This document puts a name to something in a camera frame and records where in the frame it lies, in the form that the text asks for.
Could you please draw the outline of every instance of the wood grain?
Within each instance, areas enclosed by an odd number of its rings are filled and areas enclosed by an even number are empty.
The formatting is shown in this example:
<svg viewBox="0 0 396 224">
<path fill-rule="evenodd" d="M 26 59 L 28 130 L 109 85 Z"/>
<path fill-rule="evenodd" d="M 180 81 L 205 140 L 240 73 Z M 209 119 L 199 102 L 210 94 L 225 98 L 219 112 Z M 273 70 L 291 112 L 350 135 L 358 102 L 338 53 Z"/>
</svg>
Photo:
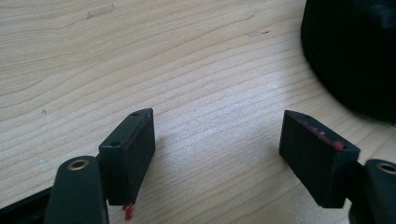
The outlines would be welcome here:
<svg viewBox="0 0 396 224">
<path fill-rule="evenodd" d="M 157 150 L 133 223 L 348 223 L 349 203 L 318 207 L 278 155 L 283 111 L 334 129 L 360 162 L 396 162 L 396 130 L 347 111 L 315 78 L 304 4 L 0 1 L 0 207 L 152 107 Z M 119 207 L 109 214 L 124 223 Z"/>
</svg>

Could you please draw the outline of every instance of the black fabric bag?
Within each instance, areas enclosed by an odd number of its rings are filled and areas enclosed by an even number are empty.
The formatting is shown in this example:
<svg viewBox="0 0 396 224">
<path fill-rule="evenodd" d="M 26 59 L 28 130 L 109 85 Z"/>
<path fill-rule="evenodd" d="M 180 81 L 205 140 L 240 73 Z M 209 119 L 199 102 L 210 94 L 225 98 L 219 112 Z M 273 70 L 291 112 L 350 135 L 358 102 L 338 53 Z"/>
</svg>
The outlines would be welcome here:
<svg viewBox="0 0 396 224">
<path fill-rule="evenodd" d="M 396 0 L 307 0 L 301 38 L 340 103 L 396 123 Z"/>
</svg>

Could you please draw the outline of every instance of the red marking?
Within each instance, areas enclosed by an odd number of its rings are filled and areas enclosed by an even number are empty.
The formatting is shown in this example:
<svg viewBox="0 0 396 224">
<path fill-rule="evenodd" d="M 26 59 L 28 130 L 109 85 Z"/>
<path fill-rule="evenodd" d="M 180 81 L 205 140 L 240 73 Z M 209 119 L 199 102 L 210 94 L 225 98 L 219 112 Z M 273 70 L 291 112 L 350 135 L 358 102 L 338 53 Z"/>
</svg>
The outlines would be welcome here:
<svg viewBox="0 0 396 224">
<path fill-rule="evenodd" d="M 320 139 L 322 139 L 325 143 L 331 145 L 332 141 L 326 136 L 326 133 L 323 132 L 321 129 L 312 126 L 310 123 L 303 121 L 303 125 L 308 128 L 309 130 L 311 130 L 311 132 L 313 132 L 314 134 L 316 134 Z"/>
<path fill-rule="evenodd" d="M 125 221 L 132 220 L 134 217 L 134 204 L 128 203 L 122 207 L 122 210 L 125 211 Z"/>
<path fill-rule="evenodd" d="M 335 141 L 335 142 L 332 143 L 332 145 L 337 150 L 343 150 L 345 148 L 344 143 L 342 143 L 341 141 Z"/>
</svg>

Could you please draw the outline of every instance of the clamp jaw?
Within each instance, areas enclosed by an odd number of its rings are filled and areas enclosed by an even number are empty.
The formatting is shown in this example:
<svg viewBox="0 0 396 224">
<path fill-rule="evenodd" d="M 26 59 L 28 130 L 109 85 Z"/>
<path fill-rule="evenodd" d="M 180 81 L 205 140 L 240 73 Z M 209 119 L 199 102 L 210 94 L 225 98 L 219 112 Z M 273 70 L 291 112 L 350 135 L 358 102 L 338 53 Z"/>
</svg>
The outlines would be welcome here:
<svg viewBox="0 0 396 224">
<path fill-rule="evenodd" d="M 152 109 L 129 115 L 99 155 L 64 162 L 52 188 L 0 210 L 0 223 L 108 223 L 110 205 L 133 205 L 155 151 Z"/>
<path fill-rule="evenodd" d="M 361 150 L 319 121 L 285 111 L 279 153 L 315 202 L 342 208 L 352 201 L 352 224 L 396 223 L 396 164 L 357 159 Z"/>
</svg>

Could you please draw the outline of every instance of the brass ring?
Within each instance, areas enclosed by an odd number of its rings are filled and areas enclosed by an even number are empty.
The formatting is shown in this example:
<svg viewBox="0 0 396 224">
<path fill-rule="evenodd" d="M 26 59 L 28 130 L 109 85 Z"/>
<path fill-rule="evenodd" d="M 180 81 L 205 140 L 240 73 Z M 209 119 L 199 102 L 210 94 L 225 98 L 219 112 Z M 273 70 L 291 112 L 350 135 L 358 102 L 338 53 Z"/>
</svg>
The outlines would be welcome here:
<svg viewBox="0 0 396 224">
<path fill-rule="evenodd" d="M 396 166 L 393 164 L 381 162 L 377 164 L 376 167 L 378 167 L 380 170 L 384 172 L 387 172 L 388 174 L 396 175 Z"/>
<path fill-rule="evenodd" d="M 87 160 L 73 161 L 67 166 L 67 169 L 71 171 L 81 170 L 84 167 L 88 166 L 88 164 L 90 164 L 90 162 Z"/>
</svg>

